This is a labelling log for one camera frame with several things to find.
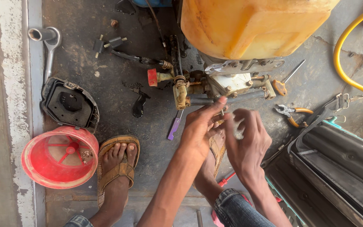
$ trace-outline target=pliers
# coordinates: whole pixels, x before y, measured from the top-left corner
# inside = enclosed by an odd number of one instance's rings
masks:
[[[292,116],[289,114],[291,112],[305,112],[305,113],[310,113],[313,114],[313,111],[306,109],[306,108],[294,108],[294,109],[290,109],[284,105],[278,105],[279,108],[275,108],[277,110],[278,113],[285,115],[288,118],[289,123],[291,123],[291,125],[299,128],[300,126],[294,121],[294,119],[292,118]]]

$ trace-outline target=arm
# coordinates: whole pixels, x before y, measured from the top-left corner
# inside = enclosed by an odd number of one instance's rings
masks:
[[[208,126],[221,119],[219,113],[226,104],[221,97],[212,106],[205,106],[186,117],[179,148],[160,180],[157,191],[142,215],[138,226],[172,226],[173,219],[191,187],[209,151]]]
[[[234,120],[225,122],[226,148],[229,161],[241,183],[250,193],[256,210],[277,227],[292,226],[275,197],[268,188],[260,163],[271,145],[260,115],[257,111],[237,109]],[[243,139],[234,136],[233,121],[241,121]]]

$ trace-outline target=yellow hose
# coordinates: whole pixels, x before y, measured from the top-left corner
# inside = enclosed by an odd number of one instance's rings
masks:
[[[341,34],[340,38],[337,41],[337,44],[335,44],[334,49],[334,55],[333,55],[333,61],[335,70],[337,71],[338,75],[349,85],[363,91],[363,86],[358,84],[357,82],[351,80],[343,71],[340,64],[340,51],[342,48],[342,44],[344,43],[344,40],[347,38],[348,34],[361,22],[363,21],[363,14],[361,14],[358,18],[356,18]]]

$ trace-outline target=brown sandal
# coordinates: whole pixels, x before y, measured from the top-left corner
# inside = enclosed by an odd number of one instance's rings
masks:
[[[127,161],[127,153],[124,152],[123,161],[116,165],[114,168],[109,170],[104,176],[102,169],[103,156],[106,152],[110,150],[111,147],[116,143],[135,143],[137,145],[137,155],[135,156],[134,166],[131,166]],[[104,187],[110,183],[112,180],[119,176],[126,176],[130,179],[129,188],[134,184],[134,168],[137,165],[139,158],[139,140],[133,135],[119,135],[112,137],[102,143],[99,149],[98,155],[98,206],[102,206],[104,202]]]
[[[224,120],[218,121],[219,124],[222,124],[223,122],[224,122]],[[221,165],[222,158],[224,157],[224,154],[226,151],[225,143],[221,148],[219,148],[214,137],[211,137],[211,138],[209,138],[209,149],[212,151],[212,154],[215,157],[214,178],[217,178],[219,166]]]

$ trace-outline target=red plastic bowl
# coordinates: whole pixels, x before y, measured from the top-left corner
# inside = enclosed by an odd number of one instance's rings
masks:
[[[22,167],[35,182],[66,189],[88,181],[98,166],[99,144],[86,129],[61,126],[26,144]]]

